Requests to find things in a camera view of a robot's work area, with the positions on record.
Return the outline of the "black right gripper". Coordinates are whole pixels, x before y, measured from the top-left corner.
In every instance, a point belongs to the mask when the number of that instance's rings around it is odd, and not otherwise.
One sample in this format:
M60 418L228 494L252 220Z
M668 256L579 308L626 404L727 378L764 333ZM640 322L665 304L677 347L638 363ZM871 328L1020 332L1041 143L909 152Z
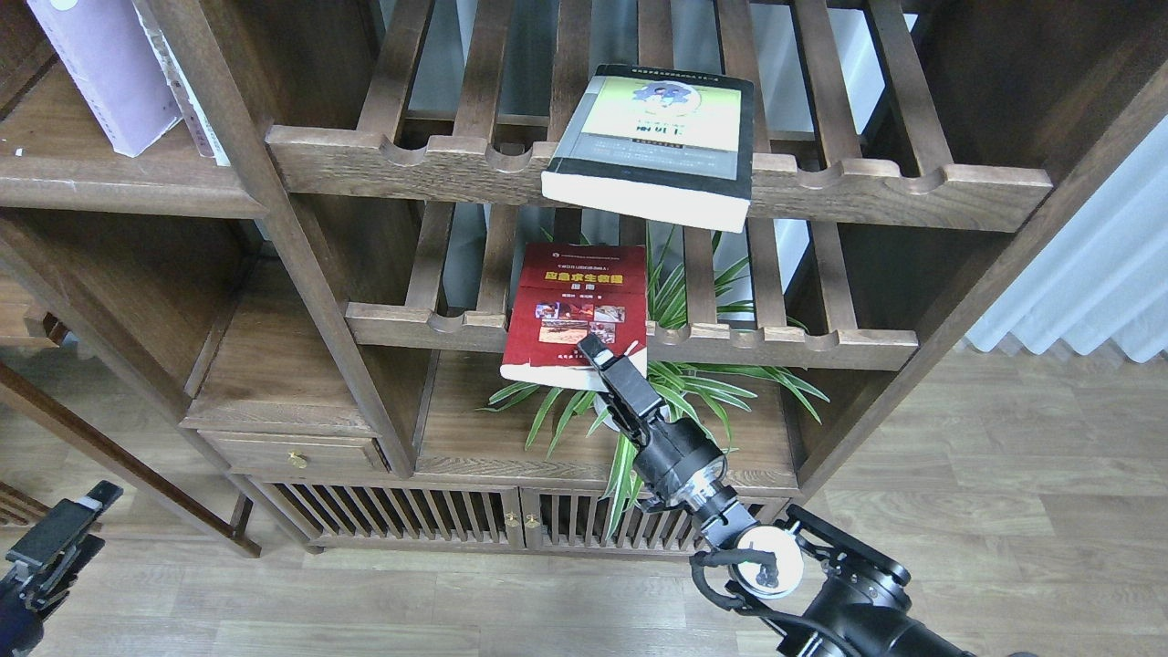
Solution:
M631 390L652 387L630 358L610 352L600 337L589 333L577 344L577 350L598 373L605 392L631 394ZM626 433L637 448L631 466L652 495L651 499L638 502L638 509L644 512L677 509L724 512L731 506L731 490L723 484L725 454L705 436L696 421L681 417L667 422L654 415L651 420L634 422L613 414L605 392L595 394L593 433L600 427L620 436Z

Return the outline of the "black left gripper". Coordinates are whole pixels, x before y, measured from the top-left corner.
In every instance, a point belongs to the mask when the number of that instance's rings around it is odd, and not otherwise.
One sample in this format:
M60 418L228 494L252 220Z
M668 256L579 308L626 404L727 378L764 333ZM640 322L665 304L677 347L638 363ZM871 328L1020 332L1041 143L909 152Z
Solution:
M14 566L1 585L1 656L28 656L46 636L47 616L106 545L93 525L120 497L120 486L100 480L79 500L55 504L5 553Z

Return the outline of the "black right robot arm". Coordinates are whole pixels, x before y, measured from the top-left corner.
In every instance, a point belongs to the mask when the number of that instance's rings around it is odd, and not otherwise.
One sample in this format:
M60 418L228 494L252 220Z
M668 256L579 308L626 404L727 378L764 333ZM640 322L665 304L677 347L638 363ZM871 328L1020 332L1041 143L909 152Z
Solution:
M762 620L784 656L960 656L910 616L910 570L798 505L764 523L725 483L725 454L690 417L667 419L663 397L600 338L579 343L602 400L634 445L651 489L646 511L681 510L708 542L689 558L714 606Z

